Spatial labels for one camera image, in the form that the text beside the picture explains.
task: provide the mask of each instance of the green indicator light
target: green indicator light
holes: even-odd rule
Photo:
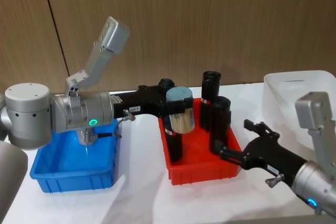
[[[90,126],[94,126],[94,125],[96,125],[97,123],[98,123],[98,120],[96,120],[96,119],[92,119],[92,120],[90,120],[89,125],[90,125]]]

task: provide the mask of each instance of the black canister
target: black canister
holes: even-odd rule
[[[220,73],[215,71],[206,71],[203,73],[199,126],[207,132],[210,129],[212,100],[218,96],[219,93],[220,75]]]
[[[227,132],[231,124],[231,102],[226,97],[215,97],[212,101],[210,126],[210,151],[218,155],[228,145]]]
[[[182,134],[173,131],[169,116],[164,117],[163,125],[169,157],[171,162],[174,163],[183,156]]]

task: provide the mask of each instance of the wood paneling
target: wood paneling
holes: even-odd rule
[[[96,88],[134,89],[172,78],[199,86],[205,70],[222,83],[270,72],[336,74],[336,0],[50,0],[70,73],[82,69],[108,16],[131,27]]]
[[[37,82],[63,92],[66,77],[47,0],[0,0],[0,89]]]

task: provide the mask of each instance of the red plastic bin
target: red plastic bin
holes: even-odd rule
[[[201,99],[194,99],[195,129],[182,135],[183,156],[174,163],[169,157],[163,120],[159,119],[164,156],[172,185],[232,178],[238,174],[237,165],[221,160],[219,156],[210,152],[209,132],[199,126],[200,106]],[[228,147],[241,151],[232,129],[228,131]]]

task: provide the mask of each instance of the table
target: table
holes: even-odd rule
[[[191,88],[201,96],[201,88]],[[232,102],[232,129],[241,148],[256,137],[244,119],[262,121],[262,83],[221,86]],[[26,151],[28,173],[4,223],[335,223],[316,217],[284,184],[270,189],[262,169],[235,178],[172,186],[168,180],[157,118],[123,122],[118,180],[105,190],[46,194],[29,176],[36,151]]]

